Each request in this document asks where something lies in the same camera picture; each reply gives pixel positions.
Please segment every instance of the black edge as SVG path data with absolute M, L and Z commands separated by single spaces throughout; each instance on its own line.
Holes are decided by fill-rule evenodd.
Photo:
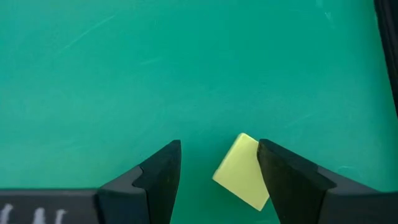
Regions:
M 398 193 L 382 193 L 261 139 L 262 176 L 281 224 L 398 223 Z
M 100 189 L 0 190 L 1 224 L 168 224 L 180 180 L 174 140 Z
M 398 114 L 398 1 L 374 0 L 392 95 Z

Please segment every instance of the scratch mark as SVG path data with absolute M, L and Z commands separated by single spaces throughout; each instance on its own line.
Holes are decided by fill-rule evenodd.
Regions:
M 300 118 L 297 118 L 296 120 L 290 122 L 289 124 L 286 124 L 286 125 L 284 126 L 284 128 L 289 128 L 289 127 L 291 127 L 291 126 L 293 126 L 293 125 L 295 125 L 295 124 L 297 124 L 297 123 L 299 123 L 299 122 L 301 122 L 301 121 L 304 121 L 304 120 L 306 120 L 306 119 L 312 117 L 314 114 L 315 114 L 315 112 L 314 112 L 314 113 L 309 113 L 309 114 L 307 114 L 307 115 L 305 115 L 305 116 L 302 116 L 302 117 L 300 117 Z
M 70 48 L 73 46 L 75 43 L 77 43 L 80 39 L 82 39 L 85 35 L 89 34 L 91 31 L 99 28 L 100 26 L 104 25 L 105 23 L 109 22 L 111 19 L 113 19 L 116 15 L 109 16 L 102 21 L 97 22 L 95 25 L 87 29 L 86 31 L 82 32 L 79 36 L 77 36 L 75 39 L 73 39 L 69 44 L 64 46 L 57 54 L 62 53 L 64 50 Z
M 376 26 L 378 27 L 378 25 L 379 25 L 379 19 L 377 18 L 377 15 L 374 15 L 374 21 L 376 22 Z
M 331 12 L 325 12 L 325 16 L 331 22 Z
M 317 7 L 320 8 L 320 9 L 323 8 L 323 0 L 317 0 L 317 1 L 316 1 L 316 5 L 317 5 Z
M 162 60 L 162 57 L 156 57 L 156 58 L 152 58 L 152 59 L 149 59 L 149 60 L 145 60 L 145 61 L 143 61 L 143 62 L 140 62 L 139 65 L 148 65 L 148 64 L 155 63 L 155 62 L 159 62 L 159 61 L 161 61 L 161 60 Z
M 289 9 L 289 11 L 291 11 L 291 12 L 298 12 L 298 13 L 301 13 L 301 14 L 305 14 L 305 11 L 299 10 L 299 9 Z
M 255 224 L 268 224 L 269 221 L 268 220 L 259 220 L 259 221 L 255 221 Z
M 357 170 L 357 168 L 355 168 L 354 166 L 339 166 L 339 168 L 337 168 L 336 172 L 340 175 L 343 175 L 345 177 L 352 178 L 352 179 L 362 179 L 363 178 L 363 176 L 361 175 L 359 170 Z
M 335 23 L 333 22 L 333 18 L 331 17 L 331 12 L 325 12 L 325 16 L 328 19 L 331 28 L 334 29 L 335 28 Z
M 298 140 L 300 140 L 302 136 L 303 136 L 303 129 L 302 128 L 294 131 L 294 134 L 292 134 L 291 137 L 290 137 L 291 145 L 292 146 L 296 145 L 296 142 Z

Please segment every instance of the yellow foam block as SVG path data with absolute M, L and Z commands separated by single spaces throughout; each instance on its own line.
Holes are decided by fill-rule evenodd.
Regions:
M 214 173 L 213 180 L 261 211 L 269 194 L 257 161 L 258 142 L 240 134 Z

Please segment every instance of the table surface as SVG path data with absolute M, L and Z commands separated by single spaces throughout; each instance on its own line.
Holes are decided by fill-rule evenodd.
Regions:
M 99 187 L 173 139 L 172 223 L 278 223 L 211 177 L 241 132 L 397 190 L 372 0 L 5 0 L 0 187 Z

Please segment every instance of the green surface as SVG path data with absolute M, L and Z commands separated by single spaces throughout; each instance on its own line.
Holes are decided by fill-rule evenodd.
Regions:
M 99 187 L 181 139 L 172 223 L 277 223 L 211 179 L 240 132 L 397 190 L 373 1 L 0 2 L 0 187 Z

